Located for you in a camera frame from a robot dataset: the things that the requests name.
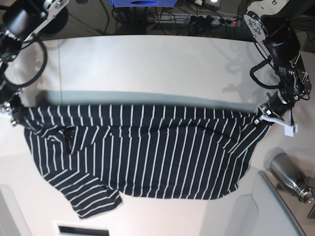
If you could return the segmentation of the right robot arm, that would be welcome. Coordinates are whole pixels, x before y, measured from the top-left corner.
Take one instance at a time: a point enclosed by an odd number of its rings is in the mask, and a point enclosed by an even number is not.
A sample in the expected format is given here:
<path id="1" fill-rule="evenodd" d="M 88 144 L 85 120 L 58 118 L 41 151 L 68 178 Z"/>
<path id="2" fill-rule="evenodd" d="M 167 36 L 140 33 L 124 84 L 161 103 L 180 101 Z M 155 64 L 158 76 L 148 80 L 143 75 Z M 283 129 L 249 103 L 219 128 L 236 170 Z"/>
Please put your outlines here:
<path id="1" fill-rule="evenodd" d="M 46 46 L 40 38 L 52 26 L 56 32 L 63 29 L 68 21 L 67 0 L 17 0 L 4 10 L 0 26 L 0 115 L 10 119 L 13 126 L 26 115 L 20 93 L 34 84 L 44 72 L 48 62 Z M 42 50 L 43 62 L 37 73 L 23 84 L 10 81 L 5 72 L 19 53 L 37 43 Z"/>

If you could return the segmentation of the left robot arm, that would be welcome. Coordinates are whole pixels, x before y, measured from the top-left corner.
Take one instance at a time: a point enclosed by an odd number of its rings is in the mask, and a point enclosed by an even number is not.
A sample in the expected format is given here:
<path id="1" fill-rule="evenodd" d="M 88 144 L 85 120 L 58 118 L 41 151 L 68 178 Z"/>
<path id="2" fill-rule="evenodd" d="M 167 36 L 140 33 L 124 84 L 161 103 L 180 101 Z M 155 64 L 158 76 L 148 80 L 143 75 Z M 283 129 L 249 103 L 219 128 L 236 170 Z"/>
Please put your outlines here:
<path id="1" fill-rule="evenodd" d="M 313 0 L 249 0 L 244 20 L 263 61 L 250 70 L 250 77 L 264 89 L 274 89 L 259 114 L 281 118 L 301 99 L 308 100 L 312 84 L 300 55 L 298 28 L 308 30 L 315 21 L 306 16 Z M 277 85 L 262 83 L 256 71 L 269 65 L 279 77 Z"/>

